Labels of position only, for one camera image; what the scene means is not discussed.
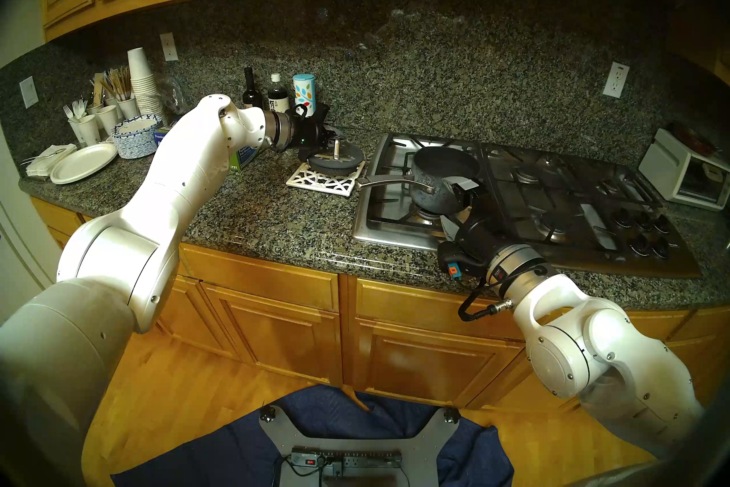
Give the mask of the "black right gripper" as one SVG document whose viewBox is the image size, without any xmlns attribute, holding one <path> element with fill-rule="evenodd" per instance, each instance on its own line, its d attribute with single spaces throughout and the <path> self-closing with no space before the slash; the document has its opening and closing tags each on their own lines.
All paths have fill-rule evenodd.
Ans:
<svg viewBox="0 0 730 487">
<path fill-rule="evenodd" d="M 455 183 L 455 199 L 461 209 L 471 207 L 469 217 L 461 224 L 442 215 L 442 230 L 446 239 L 455 242 L 466 265 L 489 265 L 503 249 L 512 245 L 501 216 L 488 202 L 477 202 L 485 196 L 485 187 L 473 179 Z"/>
</svg>

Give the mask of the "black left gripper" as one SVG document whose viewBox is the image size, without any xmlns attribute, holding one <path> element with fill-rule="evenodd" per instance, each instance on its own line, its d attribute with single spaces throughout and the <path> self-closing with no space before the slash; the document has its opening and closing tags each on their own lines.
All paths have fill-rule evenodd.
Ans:
<svg viewBox="0 0 730 487">
<path fill-rule="evenodd" d="M 317 155 L 324 144 L 326 147 L 334 147 L 337 141 L 341 144 L 347 141 L 341 130 L 326 123 L 329 111 L 330 106 L 327 104 L 318 105 L 310 116 L 307 116 L 308 108 L 305 104 L 297 104 L 290 110 L 290 148 L 300 148 L 300 161 L 308 161 L 310 157 Z"/>
</svg>

